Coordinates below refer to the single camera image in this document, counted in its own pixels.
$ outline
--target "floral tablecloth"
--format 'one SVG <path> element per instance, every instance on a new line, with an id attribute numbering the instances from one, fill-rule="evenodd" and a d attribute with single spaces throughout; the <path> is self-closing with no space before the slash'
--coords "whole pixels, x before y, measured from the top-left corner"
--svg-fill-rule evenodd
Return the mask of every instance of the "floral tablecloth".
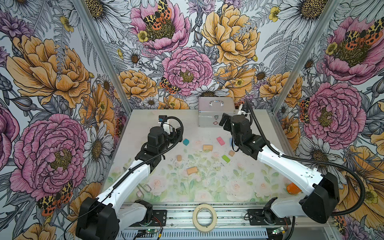
<path id="1" fill-rule="evenodd" d="M 152 189 L 150 193 L 142 191 L 144 200 L 150 203 L 266 202 L 271 197 L 289 196 L 285 190 L 290 183 L 287 178 L 241 151 L 229 156 L 232 149 L 230 133 L 220 127 L 198 127 L 197 113 L 197 110 L 134 110 L 103 189 L 111 186 L 130 166 L 141 145 L 147 141 L 149 129 L 158 125 L 157 116 L 168 115 L 181 119 L 183 139 L 190 142 L 187 146 L 179 143 L 166 153 L 166 159 L 142 181 L 142 185 L 148 184 Z M 279 147 L 267 112 L 256 110 L 255 113 L 262 128 L 268 129 L 267 138 Z M 219 136 L 225 141 L 223 146 L 216 140 Z M 213 145 L 213 151 L 203 152 L 203 144 Z M 178 154 L 182 155 L 181 162 L 176 160 Z M 224 154 L 230 158 L 229 163 L 221 158 Z M 198 172 L 188 175 L 186 169 L 195 166 Z M 137 200 L 137 191 L 136 188 L 127 202 Z"/>

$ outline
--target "tabletop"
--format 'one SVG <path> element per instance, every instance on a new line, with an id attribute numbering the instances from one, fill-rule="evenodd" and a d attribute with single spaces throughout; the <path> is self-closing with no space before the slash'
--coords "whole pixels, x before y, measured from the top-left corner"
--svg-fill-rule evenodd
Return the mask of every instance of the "tabletop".
<path id="1" fill-rule="evenodd" d="M 266 110 L 256 109 L 255 115 L 268 140 L 281 149 Z M 184 125 L 182 142 L 165 154 L 155 170 L 142 182 L 151 188 L 144 193 L 144 200 L 157 202 L 267 202 L 272 197 L 288 197 L 286 186 L 291 182 L 273 168 L 254 160 L 241 151 L 233 157 L 228 153 L 230 132 L 222 127 L 198 127 L 198 110 L 133 110 L 121 142 L 116 150 L 113 164 L 103 189 L 111 186 L 127 169 L 141 146 L 147 141 L 150 128 L 159 126 L 158 116 L 178 117 Z M 175 128 L 176 120 L 170 120 Z M 258 134 L 255 124 L 252 132 Z M 225 144 L 220 145 L 217 137 Z M 203 145 L 213 145 L 213 151 L 203 151 Z M 222 159 L 226 155 L 230 161 Z M 197 167 L 198 172 L 188 175 L 187 169 Z M 131 193 L 126 202 L 138 199 L 138 188 Z"/>

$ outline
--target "pink peony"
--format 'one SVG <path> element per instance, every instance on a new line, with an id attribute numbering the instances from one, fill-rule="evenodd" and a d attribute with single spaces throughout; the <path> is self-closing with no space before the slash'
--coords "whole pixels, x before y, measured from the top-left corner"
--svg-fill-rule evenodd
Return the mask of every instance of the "pink peony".
<path id="1" fill-rule="evenodd" d="M 375 76 L 384 68 L 384 37 L 369 46 L 366 44 L 357 46 L 354 50 L 348 51 L 345 48 L 345 34 L 355 30 L 362 32 L 368 29 L 374 21 L 365 23 L 347 17 L 333 32 L 334 35 L 328 38 L 328 48 L 325 59 L 318 63 L 318 71 L 331 75 L 339 81 L 349 81 L 354 85 L 362 84 Z"/>
<path id="2" fill-rule="evenodd" d="M 18 168 L 11 175 L 11 189 L 38 200 L 58 193 L 69 181 L 77 187 L 85 175 L 81 165 L 87 139 L 83 127 L 65 114 L 31 124 L 14 147 Z"/>
<path id="3" fill-rule="evenodd" d="M 0 106 L 0 170 L 7 164 L 12 142 L 19 134 L 19 123 L 8 109 Z"/>
<path id="4" fill-rule="evenodd" d="M 322 83 L 310 97 L 308 116 L 310 122 L 304 124 L 307 136 L 315 135 L 336 150 L 349 146 L 363 130 L 366 120 L 361 96 L 347 83 Z"/>
<path id="5" fill-rule="evenodd" d="M 205 54 L 193 48 L 179 48 L 171 57 L 163 60 L 164 77 L 178 86 L 180 95 L 189 96 L 191 91 L 212 81 L 212 64 Z"/>
<path id="6" fill-rule="evenodd" d="M 143 45 L 146 47 L 147 51 L 153 55 L 159 55 L 164 52 L 174 51 L 176 48 L 185 46 L 189 39 L 189 29 L 190 22 L 189 18 L 184 18 L 184 15 L 180 13 L 179 6 L 176 4 L 172 5 L 170 1 L 168 2 L 168 8 L 172 11 L 171 23 L 175 27 L 175 32 L 171 38 L 163 37 L 160 39 L 151 39 L 143 42 Z M 146 31 L 147 25 L 144 23 L 143 18 L 149 15 L 154 15 L 157 11 L 157 3 L 154 7 L 150 5 L 147 8 L 144 8 L 140 5 L 140 8 L 131 9 L 131 33 L 137 35 L 140 31 Z"/>

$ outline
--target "green block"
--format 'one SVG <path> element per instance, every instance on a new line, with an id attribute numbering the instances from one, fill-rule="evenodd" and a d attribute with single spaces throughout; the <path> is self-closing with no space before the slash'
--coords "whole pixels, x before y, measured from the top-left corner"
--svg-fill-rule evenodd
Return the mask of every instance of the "green block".
<path id="1" fill-rule="evenodd" d="M 231 161 L 231 159 L 229 159 L 229 157 L 227 157 L 226 155 L 221 156 L 221 158 L 224 159 L 225 162 Z"/>

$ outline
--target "wooden block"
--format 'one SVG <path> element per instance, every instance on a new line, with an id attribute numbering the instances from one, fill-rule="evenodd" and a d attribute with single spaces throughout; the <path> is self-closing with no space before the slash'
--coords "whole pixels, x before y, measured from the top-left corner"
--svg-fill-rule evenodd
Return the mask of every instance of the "wooden block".
<path id="1" fill-rule="evenodd" d="M 221 146 L 225 144 L 224 140 L 221 137 L 218 137 L 217 141 L 220 143 Z"/>
<path id="2" fill-rule="evenodd" d="M 203 145 L 203 151 L 212 151 L 213 149 L 212 145 Z"/>
<path id="3" fill-rule="evenodd" d="M 197 167 L 191 167 L 187 169 L 188 175 L 191 175 L 192 173 L 197 173 L 197 172 L 198 172 Z"/>
<path id="4" fill-rule="evenodd" d="M 221 156 L 221 158 L 224 159 L 224 161 L 227 163 L 231 161 L 231 159 L 229 159 L 229 157 L 227 157 L 226 155 Z"/>

